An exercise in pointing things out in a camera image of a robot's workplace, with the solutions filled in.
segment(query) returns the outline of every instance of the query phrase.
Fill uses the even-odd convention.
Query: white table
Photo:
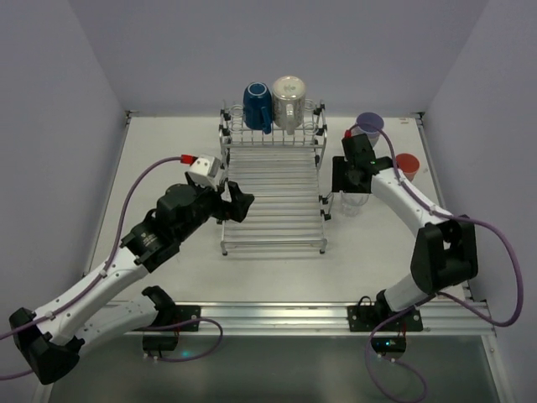
[[[341,137],[353,118],[326,117],[328,143],[321,167],[321,191],[331,188],[331,157],[341,155]],[[435,186],[416,122],[387,118],[385,131],[397,153],[410,152],[421,167],[414,184],[437,202]],[[218,116],[214,118],[133,118],[97,241],[92,267],[110,253],[123,199],[135,178],[156,160],[178,154],[219,155]],[[388,155],[380,139],[377,156]],[[142,182],[128,209],[123,234],[141,222],[174,183],[185,182],[185,165],[169,163]],[[210,220],[180,246],[180,253],[117,296],[123,301],[149,285],[160,285],[176,301],[329,302],[357,301],[376,294],[409,273],[414,238],[399,218],[371,196],[356,217],[341,214],[336,197],[326,222],[328,247],[301,254],[222,256],[222,227]],[[450,292],[463,296],[460,286]]]

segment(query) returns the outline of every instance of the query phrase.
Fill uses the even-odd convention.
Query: white mug
[[[272,85],[274,124],[295,134],[304,121],[305,83],[298,77],[283,76]]]

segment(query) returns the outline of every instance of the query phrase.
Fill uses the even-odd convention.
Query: red cup
[[[420,170],[420,160],[412,154],[399,154],[395,157],[395,161],[409,181],[412,181]]]

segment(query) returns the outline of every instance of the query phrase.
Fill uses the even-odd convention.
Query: dish rack
[[[243,222],[222,224],[222,254],[230,250],[318,248],[326,251],[319,169],[328,134],[325,105],[305,102],[294,134],[244,124],[242,105],[220,111],[219,136],[227,178],[255,201]]]

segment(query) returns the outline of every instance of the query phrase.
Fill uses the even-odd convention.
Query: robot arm
[[[404,179],[424,206],[412,198],[399,184],[392,160],[377,159],[366,134],[344,138],[341,142],[345,157],[334,157],[332,161],[332,191],[374,194],[399,216],[416,238],[410,273],[377,295],[377,321],[477,275],[472,224],[430,214],[424,206],[451,216]]]
[[[155,271],[179,253],[179,246],[210,217],[241,222],[253,195],[237,183],[227,187],[231,201],[222,200],[221,162],[197,158],[185,174],[187,184],[171,186],[145,219],[121,242],[107,271],[105,263],[68,291],[35,311],[18,309],[9,318],[12,328],[28,326],[14,335],[15,344],[44,385],[67,374],[80,352],[124,332],[150,325],[171,324],[175,304],[159,287],[149,287],[134,300],[102,309],[117,293]],[[55,313],[69,302],[69,307]]]

